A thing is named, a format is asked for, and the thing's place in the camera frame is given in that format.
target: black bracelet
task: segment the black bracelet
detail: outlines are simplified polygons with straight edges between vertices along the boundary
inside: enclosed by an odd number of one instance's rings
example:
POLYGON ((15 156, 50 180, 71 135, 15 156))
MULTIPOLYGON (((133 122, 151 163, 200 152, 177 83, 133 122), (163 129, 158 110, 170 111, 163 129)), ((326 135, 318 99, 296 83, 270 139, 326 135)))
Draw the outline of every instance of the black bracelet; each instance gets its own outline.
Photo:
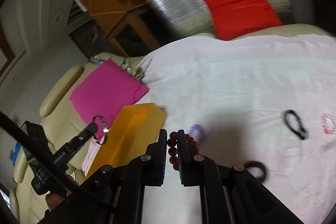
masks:
POLYGON ((251 160, 251 161, 244 163, 243 165, 246 169, 251 168, 251 167, 259 168, 263 174, 261 177, 256 177, 256 179, 259 180, 261 183, 263 183, 266 177, 268 176, 266 166, 259 161, 251 160))
POLYGON ((299 117, 299 115, 292 109, 286 110, 283 114, 283 119, 285 120, 285 124, 287 125, 287 127, 295 134, 297 135, 301 140, 305 140, 308 137, 308 132, 307 130, 303 127, 302 123, 301 123, 301 118, 299 117), (296 117, 297 121, 299 122, 299 127, 300 127, 300 131, 296 131, 294 130, 290 125, 289 122, 287 120, 287 116, 288 114, 292 114, 296 117))

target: white bedsheet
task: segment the white bedsheet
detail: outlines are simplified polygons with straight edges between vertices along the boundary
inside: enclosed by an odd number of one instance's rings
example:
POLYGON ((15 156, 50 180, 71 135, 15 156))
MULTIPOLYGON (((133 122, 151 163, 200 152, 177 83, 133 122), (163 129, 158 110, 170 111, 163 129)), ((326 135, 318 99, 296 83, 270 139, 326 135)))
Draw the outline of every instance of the white bedsheet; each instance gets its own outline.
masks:
MULTIPOLYGON (((318 35, 189 37, 147 55, 150 91, 138 103, 163 107, 168 132, 201 124, 200 153, 217 164, 263 162, 264 185, 304 223, 321 223, 336 202, 336 136, 320 122, 336 117, 335 59, 336 40, 318 35), (306 141, 285 126, 287 109, 302 118, 306 141)), ((145 191, 142 223, 158 222, 201 223, 198 187, 183 187, 169 162, 164 185, 145 191)))

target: red pillow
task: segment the red pillow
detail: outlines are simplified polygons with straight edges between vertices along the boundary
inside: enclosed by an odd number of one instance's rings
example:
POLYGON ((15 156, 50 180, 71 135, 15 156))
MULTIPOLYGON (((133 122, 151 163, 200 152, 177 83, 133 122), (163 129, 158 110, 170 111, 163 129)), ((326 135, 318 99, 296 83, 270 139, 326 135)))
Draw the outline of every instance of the red pillow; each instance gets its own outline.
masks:
POLYGON ((268 27, 282 25, 267 0, 205 0, 217 38, 230 40, 268 27))

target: magenta cushion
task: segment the magenta cushion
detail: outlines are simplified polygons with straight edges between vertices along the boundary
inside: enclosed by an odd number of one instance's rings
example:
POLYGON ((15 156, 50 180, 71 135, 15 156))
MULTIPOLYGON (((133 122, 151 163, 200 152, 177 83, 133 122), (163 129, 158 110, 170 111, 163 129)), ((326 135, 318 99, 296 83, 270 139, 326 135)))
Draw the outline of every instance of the magenta cushion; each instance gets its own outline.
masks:
MULTIPOLYGON (((110 128, 124 106, 139 101, 148 88, 108 59, 91 72, 70 95, 75 110, 89 124, 95 115, 102 115, 110 128)), ((104 135, 99 119, 96 136, 104 135)))

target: blue object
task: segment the blue object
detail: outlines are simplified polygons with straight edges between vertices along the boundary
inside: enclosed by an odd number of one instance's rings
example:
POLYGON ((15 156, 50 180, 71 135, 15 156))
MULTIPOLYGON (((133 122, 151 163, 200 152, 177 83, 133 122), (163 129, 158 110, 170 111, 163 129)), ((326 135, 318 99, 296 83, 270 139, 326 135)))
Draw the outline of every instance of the blue object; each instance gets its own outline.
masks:
POLYGON ((188 134, 197 141, 198 144, 201 144, 204 141, 204 131, 200 124, 194 124, 189 128, 188 134))
POLYGON ((13 154, 13 158, 12 158, 13 165, 15 165, 17 154, 19 154, 20 148, 21 148, 21 144, 19 144, 17 142, 14 146, 14 154, 13 154))

